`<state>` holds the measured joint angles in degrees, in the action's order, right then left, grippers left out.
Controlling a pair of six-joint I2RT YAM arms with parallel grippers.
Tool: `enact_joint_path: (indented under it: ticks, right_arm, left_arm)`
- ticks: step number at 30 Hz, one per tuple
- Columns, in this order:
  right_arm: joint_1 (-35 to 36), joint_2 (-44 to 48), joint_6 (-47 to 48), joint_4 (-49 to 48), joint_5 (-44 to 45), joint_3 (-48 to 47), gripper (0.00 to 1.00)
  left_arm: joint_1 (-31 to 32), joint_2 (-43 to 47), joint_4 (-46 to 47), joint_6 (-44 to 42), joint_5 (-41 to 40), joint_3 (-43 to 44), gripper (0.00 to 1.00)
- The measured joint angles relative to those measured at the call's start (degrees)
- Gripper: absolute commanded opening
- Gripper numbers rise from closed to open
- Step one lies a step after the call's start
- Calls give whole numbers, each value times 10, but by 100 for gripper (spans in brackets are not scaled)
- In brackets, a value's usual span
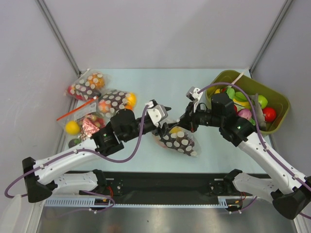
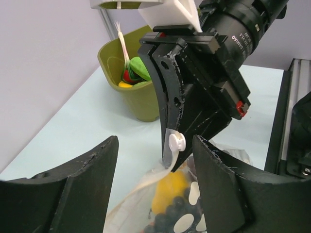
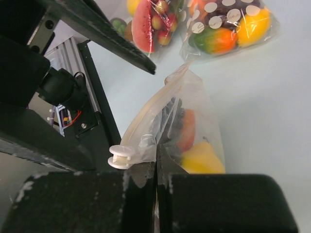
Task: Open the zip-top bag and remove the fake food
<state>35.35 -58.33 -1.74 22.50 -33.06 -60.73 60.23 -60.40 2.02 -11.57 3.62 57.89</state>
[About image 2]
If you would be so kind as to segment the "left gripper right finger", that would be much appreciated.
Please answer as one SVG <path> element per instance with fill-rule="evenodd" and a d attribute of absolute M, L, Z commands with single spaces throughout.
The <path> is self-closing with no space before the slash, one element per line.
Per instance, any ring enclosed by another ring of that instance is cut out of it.
<path fill-rule="evenodd" d="M 311 182 L 260 170 L 203 137 L 193 156 L 209 233 L 308 233 Z"/>

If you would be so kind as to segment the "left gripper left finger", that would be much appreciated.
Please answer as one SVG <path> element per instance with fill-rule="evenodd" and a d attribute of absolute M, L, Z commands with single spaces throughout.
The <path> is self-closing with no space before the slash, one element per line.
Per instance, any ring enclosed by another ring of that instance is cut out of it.
<path fill-rule="evenodd" d="M 110 136 L 53 169 L 1 181 L 1 232 L 101 233 L 118 150 L 118 138 Z"/>

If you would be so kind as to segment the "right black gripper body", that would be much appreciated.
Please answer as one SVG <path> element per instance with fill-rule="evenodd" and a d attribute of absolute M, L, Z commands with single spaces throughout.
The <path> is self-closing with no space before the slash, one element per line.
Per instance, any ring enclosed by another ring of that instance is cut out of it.
<path fill-rule="evenodd" d="M 145 33 L 141 45 L 175 45 L 172 51 L 183 84 L 179 131 L 185 136 L 215 136 L 232 119 L 240 120 L 250 106 L 250 91 L 239 68 L 241 55 L 232 52 L 227 35 L 214 28 L 156 28 Z"/>

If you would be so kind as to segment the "yellow fake lemon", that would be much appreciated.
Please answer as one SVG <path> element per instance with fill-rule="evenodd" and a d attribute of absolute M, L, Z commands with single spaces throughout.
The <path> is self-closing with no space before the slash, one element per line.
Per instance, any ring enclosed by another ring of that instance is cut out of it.
<path fill-rule="evenodd" d="M 188 186 L 188 179 L 183 171 L 170 172 L 156 185 L 151 204 L 152 212 L 155 215 L 165 213 L 166 208 L 173 203 L 173 199 L 182 196 Z"/>

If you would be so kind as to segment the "clear zip top bag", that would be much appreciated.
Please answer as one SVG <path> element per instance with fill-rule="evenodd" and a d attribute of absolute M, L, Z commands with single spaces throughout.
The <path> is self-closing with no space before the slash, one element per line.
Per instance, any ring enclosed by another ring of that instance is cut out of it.
<path fill-rule="evenodd" d="M 186 149 L 182 133 L 166 129 L 162 160 L 106 217 L 105 233 L 205 233 L 193 156 L 176 171 Z"/>

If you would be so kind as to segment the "dark fake grapes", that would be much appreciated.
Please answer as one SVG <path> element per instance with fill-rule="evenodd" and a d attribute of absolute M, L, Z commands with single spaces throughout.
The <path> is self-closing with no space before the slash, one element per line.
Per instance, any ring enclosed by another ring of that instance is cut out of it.
<path fill-rule="evenodd" d="M 165 213 L 155 215 L 150 209 L 151 222 L 141 230 L 142 233 L 207 232 L 193 156 L 190 156 L 178 170 L 185 173 L 189 186 L 182 196 L 173 199 L 173 203 L 166 208 Z"/>

